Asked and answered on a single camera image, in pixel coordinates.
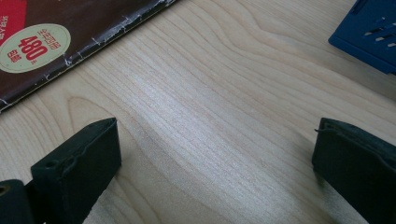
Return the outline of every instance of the table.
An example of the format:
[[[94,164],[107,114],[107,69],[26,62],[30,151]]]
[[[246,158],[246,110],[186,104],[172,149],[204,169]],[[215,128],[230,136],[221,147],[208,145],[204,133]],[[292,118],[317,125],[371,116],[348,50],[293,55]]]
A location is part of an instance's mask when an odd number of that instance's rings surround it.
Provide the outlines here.
[[[330,46],[354,0],[180,0],[0,116],[0,179],[116,117],[85,223],[364,223],[312,171],[320,118],[396,144],[396,76]]]

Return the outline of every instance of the wooden table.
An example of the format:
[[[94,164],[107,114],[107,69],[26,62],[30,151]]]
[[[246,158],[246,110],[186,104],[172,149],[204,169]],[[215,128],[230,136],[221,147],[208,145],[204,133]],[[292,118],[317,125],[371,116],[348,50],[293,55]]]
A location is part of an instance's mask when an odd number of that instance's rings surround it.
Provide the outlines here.
[[[0,116],[0,179],[119,120],[85,223],[364,223],[311,156],[320,118],[396,144],[396,76],[330,46],[354,0],[180,0]]]

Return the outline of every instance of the blue basket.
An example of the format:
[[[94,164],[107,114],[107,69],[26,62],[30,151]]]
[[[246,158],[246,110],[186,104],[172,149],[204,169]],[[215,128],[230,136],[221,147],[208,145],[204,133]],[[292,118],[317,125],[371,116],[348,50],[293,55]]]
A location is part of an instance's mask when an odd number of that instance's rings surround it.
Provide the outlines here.
[[[396,0],[358,0],[329,42],[381,72],[396,75]]]

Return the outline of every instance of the cream circular label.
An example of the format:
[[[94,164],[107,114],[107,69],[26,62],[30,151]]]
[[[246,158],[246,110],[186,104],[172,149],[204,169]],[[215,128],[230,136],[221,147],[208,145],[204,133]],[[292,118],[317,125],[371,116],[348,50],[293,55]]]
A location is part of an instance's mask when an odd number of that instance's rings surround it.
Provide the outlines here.
[[[27,27],[0,47],[0,69],[9,73],[35,70],[62,56],[70,42],[70,33],[62,25]]]

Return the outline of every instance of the red label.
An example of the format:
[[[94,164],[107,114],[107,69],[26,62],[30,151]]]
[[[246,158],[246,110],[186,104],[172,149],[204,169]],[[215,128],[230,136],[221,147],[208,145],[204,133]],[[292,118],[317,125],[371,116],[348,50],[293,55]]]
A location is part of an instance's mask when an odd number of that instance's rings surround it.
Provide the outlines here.
[[[0,46],[24,28],[26,0],[0,0]]]

